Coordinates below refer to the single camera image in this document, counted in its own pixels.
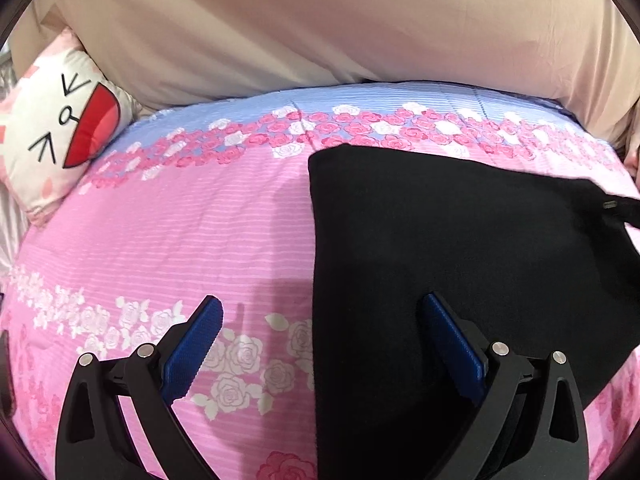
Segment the black pants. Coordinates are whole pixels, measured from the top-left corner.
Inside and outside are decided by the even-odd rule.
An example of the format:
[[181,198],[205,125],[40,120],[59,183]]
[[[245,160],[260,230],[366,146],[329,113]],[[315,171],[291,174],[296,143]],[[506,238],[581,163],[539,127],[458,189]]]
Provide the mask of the black pants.
[[[639,342],[639,203],[585,179],[341,145],[308,162],[322,479],[583,479],[584,408]],[[438,356],[437,292],[484,353]]]

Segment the pink rose bed sheet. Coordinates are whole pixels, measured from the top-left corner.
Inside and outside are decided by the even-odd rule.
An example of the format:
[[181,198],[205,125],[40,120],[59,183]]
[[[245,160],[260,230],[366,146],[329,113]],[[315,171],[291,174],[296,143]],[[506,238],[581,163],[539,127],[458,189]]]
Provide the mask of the pink rose bed sheet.
[[78,358],[128,356],[206,295],[224,329],[176,412],[225,479],[312,479],[314,222],[307,160],[349,143],[588,178],[636,196],[559,105],[441,84],[351,84],[161,110],[131,125],[6,280],[14,425],[47,478]]

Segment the silver satin drape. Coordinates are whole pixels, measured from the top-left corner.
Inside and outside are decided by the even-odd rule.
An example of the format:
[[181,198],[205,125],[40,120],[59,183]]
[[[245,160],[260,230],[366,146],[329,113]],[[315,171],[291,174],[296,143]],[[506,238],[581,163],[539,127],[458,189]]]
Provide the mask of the silver satin drape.
[[[9,43],[1,49],[0,99],[4,100],[16,85]],[[0,268],[1,276],[9,273],[20,250],[29,222],[4,184],[0,188]]]

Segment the white cat face pillow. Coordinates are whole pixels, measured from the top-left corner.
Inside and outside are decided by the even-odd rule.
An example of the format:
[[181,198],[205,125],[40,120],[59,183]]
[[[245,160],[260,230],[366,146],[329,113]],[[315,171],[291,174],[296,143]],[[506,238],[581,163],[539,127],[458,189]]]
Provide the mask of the white cat face pillow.
[[139,110],[72,30],[60,32],[1,102],[1,181],[30,223],[49,221]]

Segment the beige curtain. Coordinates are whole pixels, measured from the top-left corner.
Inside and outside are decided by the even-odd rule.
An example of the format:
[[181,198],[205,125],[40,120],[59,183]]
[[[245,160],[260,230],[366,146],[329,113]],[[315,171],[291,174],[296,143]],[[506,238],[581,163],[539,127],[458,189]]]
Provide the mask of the beige curtain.
[[17,73],[64,28],[152,110],[440,80],[558,101],[618,146],[639,128],[639,44],[612,0],[32,0]]

